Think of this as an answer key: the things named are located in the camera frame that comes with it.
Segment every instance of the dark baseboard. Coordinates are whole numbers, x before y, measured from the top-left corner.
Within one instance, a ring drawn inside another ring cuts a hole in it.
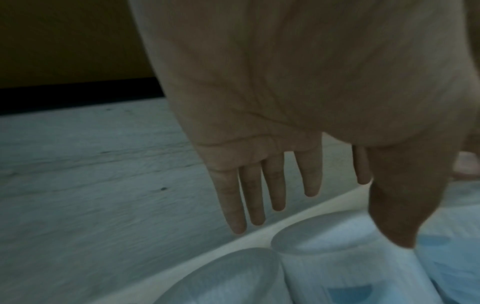
[[[0,115],[163,97],[156,78],[0,89]]]

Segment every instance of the wooden floor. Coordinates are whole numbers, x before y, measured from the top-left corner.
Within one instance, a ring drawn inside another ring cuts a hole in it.
[[[357,187],[350,147],[323,153],[314,199],[287,155],[266,225]],[[0,118],[0,303],[87,303],[234,239],[164,99]]]

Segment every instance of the rolled fabric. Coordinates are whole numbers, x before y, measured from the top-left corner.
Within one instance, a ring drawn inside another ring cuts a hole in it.
[[[480,181],[449,185],[415,252],[446,303],[480,303]]]
[[[442,303],[414,252],[389,242],[366,211],[298,222],[271,246],[296,304]]]
[[[292,304],[279,257],[266,248],[236,251],[192,272],[154,304]]]

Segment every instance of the skin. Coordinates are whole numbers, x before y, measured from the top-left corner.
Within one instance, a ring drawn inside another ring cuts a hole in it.
[[[295,153],[305,194],[318,193],[326,132],[355,146],[359,182],[371,170],[369,212],[380,231],[415,245],[465,139],[476,138],[480,86],[462,2],[130,4],[235,233],[247,227],[241,188],[251,222],[265,221],[262,173],[273,209],[285,207],[286,151]]]

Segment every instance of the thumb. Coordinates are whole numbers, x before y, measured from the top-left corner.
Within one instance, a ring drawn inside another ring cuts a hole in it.
[[[413,248],[438,207],[476,107],[458,102],[448,117],[402,143],[367,149],[373,183],[369,213],[393,243]]]

